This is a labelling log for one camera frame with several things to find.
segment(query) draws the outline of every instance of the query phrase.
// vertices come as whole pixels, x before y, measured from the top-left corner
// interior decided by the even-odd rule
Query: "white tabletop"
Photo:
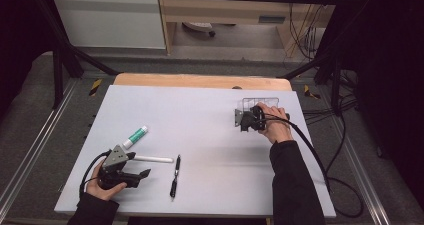
[[[142,156],[181,155],[174,201],[169,196],[175,163],[129,161],[124,172],[151,168],[138,188],[114,197],[118,212],[135,216],[271,217],[270,142],[234,127],[234,109],[243,98],[278,97],[279,105],[310,140],[295,92],[112,85],[81,150],[55,211],[72,214],[78,188],[91,161],[137,129],[149,132],[129,152]],[[314,181],[326,217],[335,217],[321,171],[306,144],[293,131]]]

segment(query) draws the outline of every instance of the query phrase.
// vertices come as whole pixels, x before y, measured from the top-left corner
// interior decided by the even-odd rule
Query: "sleeve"
[[[84,193],[68,225],[112,225],[119,204]]]
[[[321,204],[296,141],[274,143],[270,159],[274,224],[325,224]]]

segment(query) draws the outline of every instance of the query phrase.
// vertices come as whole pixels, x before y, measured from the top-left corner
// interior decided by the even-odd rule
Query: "pen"
[[[178,173],[180,172],[180,163],[181,163],[181,156],[178,155],[177,164],[175,165],[174,180],[172,181],[171,192],[169,193],[172,199],[175,198],[175,193],[177,191],[177,178],[178,178]]]

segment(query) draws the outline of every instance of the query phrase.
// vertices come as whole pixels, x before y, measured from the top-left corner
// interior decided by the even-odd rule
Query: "floor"
[[[120,71],[140,73],[190,73],[208,75],[237,75],[275,77],[285,74],[305,63],[301,55],[287,58],[279,42],[275,27],[214,24],[216,36],[187,30],[181,24],[177,27],[174,50],[171,55],[143,51],[126,58],[100,56],[98,60]],[[100,73],[84,64],[86,73],[81,79],[67,79],[68,88],[73,88],[60,113],[52,111],[53,77],[51,57],[41,56],[34,61],[33,68],[23,89],[13,101],[8,114],[0,124],[0,166],[2,176],[0,189],[3,191],[0,210],[3,224],[66,224],[69,216],[53,211],[60,195],[61,186],[66,182],[85,136],[95,120],[95,115],[114,77]],[[317,86],[313,82],[315,69],[305,72],[291,81],[298,92],[304,113],[328,108],[326,94],[329,86]],[[95,96],[88,96],[98,78],[102,83]],[[305,85],[315,96],[305,96]],[[349,89],[342,89],[348,95]],[[43,127],[49,116],[59,116],[50,130]],[[307,117],[308,129],[314,147],[324,164],[335,154],[341,132],[338,118]],[[376,146],[367,126],[361,118],[360,109],[351,108],[344,113],[348,143],[354,147],[361,164],[371,181],[383,211],[391,224],[424,224],[424,213],[398,175],[390,160],[378,158]],[[37,137],[42,130],[48,130],[45,137]],[[27,154],[36,154],[28,167],[20,167],[22,161],[31,160]],[[360,191],[354,169],[345,147],[336,159],[330,175],[347,182]],[[332,199],[335,207],[349,214],[359,210],[355,194],[339,184],[332,184]],[[327,219],[329,224],[378,224],[373,211],[365,204],[364,212],[358,218],[338,214]],[[126,217],[117,217],[117,223]]]

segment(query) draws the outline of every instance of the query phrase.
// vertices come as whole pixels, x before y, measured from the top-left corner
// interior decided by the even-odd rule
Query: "human hand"
[[[262,111],[265,114],[270,114],[270,115],[288,120],[284,108],[277,108],[277,107],[270,108],[263,103],[258,103],[257,105],[260,108],[262,108]],[[265,118],[272,118],[272,116],[265,115]],[[262,130],[262,131],[259,130],[258,132],[264,135],[265,137],[267,137],[272,144],[274,144],[275,142],[280,143],[284,141],[293,140],[293,137],[290,131],[290,125],[283,121],[277,121],[277,120],[266,121],[265,130]]]
[[[122,191],[127,186],[127,184],[123,182],[116,185],[115,187],[111,189],[108,189],[108,190],[102,189],[99,186],[100,179],[98,175],[99,175],[99,171],[103,162],[104,160],[101,161],[99,164],[97,164],[97,166],[94,168],[93,174],[91,175],[91,180],[87,184],[87,193],[99,199],[102,199],[104,201],[109,201],[113,196],[115,196],[115,194]]]

